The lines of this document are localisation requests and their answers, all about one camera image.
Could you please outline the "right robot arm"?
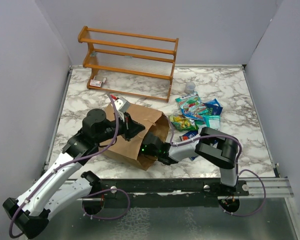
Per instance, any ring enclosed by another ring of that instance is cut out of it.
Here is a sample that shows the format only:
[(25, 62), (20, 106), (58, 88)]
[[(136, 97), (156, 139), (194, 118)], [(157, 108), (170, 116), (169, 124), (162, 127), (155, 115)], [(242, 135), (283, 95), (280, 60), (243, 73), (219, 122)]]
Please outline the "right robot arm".
[(238, 158), (242, 146), (237, 138), (210, 127), (204, 127), (192, 138), (180, 142), (163, 142), (148, 132), (139, 154), (157, 158), (164, 165), (177, 164), (190, 157), (202, 157), (220, 171), (220, 191), (230, 196), (238, 189)]

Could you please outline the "teal white snack packet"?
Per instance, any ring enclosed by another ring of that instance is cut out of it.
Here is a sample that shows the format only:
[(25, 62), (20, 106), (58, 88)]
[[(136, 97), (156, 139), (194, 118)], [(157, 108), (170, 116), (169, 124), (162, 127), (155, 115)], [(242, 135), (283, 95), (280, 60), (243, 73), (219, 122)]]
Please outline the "teal white snack packet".
[(221, 118), (219, 115), (203, 115), (202, 120), (195, 120), (195, 125), (198, 129), (209, 127), (214, 130), (220, 130)]

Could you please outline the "blue m&m's snack packet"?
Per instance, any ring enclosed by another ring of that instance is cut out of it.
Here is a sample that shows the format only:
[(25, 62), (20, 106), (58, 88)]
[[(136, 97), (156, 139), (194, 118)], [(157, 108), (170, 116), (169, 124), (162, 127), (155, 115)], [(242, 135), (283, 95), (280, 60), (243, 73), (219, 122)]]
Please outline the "blue m&m's snack packet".
[(188, 140), (188, 139), (191, 139), (191, 138), (195, 137), (197, 134), (198, 134), (197, 130), (191, 130), (191, 131), (188, 131), (188, 132), (184, 133), (179, 138), (180, 138), (181, 141), (185, 141), (185, 140)]

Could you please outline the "blue salt vinegar chips bag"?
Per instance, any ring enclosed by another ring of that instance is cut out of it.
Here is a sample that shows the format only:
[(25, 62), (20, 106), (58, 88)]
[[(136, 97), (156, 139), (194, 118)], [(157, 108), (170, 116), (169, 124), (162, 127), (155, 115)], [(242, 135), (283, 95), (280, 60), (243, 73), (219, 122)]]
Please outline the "blue salt vinegar chips bag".
[(206, 114), (209, 116), (220, 116), (223, 111), (223, 107), (216, 98), (211, 101), (205, 102), (204, 105), (207, 109)]

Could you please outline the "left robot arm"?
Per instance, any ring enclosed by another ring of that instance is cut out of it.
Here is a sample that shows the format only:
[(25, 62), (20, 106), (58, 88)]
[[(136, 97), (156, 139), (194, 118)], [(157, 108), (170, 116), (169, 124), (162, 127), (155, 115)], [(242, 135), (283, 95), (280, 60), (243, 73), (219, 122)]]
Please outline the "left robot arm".
[(4, 201), (2, 206), (11, 220), (10, 237), (16, 238), (13, 227), (17, 226), (21, 234), (34, 239), (67, 205), (85, 196), (96, 197), (101, 186), (95, 175), (91, 180), (82, 177), (68, 188), (60, 187), (89, 159), (103, 153), (99, 149), (100, 143), (110, 141), (114, 144), (118, 136), (129, 141), (143, 130), (145, 126), (132, 120), (121, 107), (115, 108), (113, 121), (107, 119), (102, 109), (90, 110), (82, 121), (81, 129), (67, 141), (57, 160), (37, 182), (17, 198), (9, 197)]

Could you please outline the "brown paper bag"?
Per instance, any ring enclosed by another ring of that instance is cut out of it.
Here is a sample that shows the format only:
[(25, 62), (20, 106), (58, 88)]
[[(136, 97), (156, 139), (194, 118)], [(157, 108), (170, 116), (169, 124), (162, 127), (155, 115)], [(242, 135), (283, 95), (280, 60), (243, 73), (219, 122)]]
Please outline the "brown paper bag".
[(117, 137), (116, 143), (103, 154), (115, 161), (127, 163), (146, 171), (157, 160), (154, 156), (139, 154), (142, 141), (147, 133), (151, 132), (165, 142), (170, 130), (166, 115), (157, 109), (131, 104), (127, 110), (132, 120), (145, 126), (145, 130), (138, 133), (130, 141), (122, 136)]

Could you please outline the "yellow green candy packet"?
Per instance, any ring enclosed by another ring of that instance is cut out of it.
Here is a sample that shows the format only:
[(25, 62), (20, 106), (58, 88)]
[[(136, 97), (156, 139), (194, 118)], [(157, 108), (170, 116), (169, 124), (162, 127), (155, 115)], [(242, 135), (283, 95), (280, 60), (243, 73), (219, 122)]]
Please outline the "yellow green candy packet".
[(178, 115), (170, 115), (168, 117), (172, 125), (178, 131), (195, 131), (197, 130), (197, 126), (192, 119), (188, 119), (185, 116), (178, 114)]

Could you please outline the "green red candy packet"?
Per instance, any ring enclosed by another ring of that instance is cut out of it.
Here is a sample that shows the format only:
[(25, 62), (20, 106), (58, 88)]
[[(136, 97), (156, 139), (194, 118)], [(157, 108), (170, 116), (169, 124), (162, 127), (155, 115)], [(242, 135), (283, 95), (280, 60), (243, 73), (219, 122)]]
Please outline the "green red candy packet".
[(186, 118), (202, 121), (203, 115), (208, 113), (208, 109), (197, 91), (178, 97), (175, 101)]

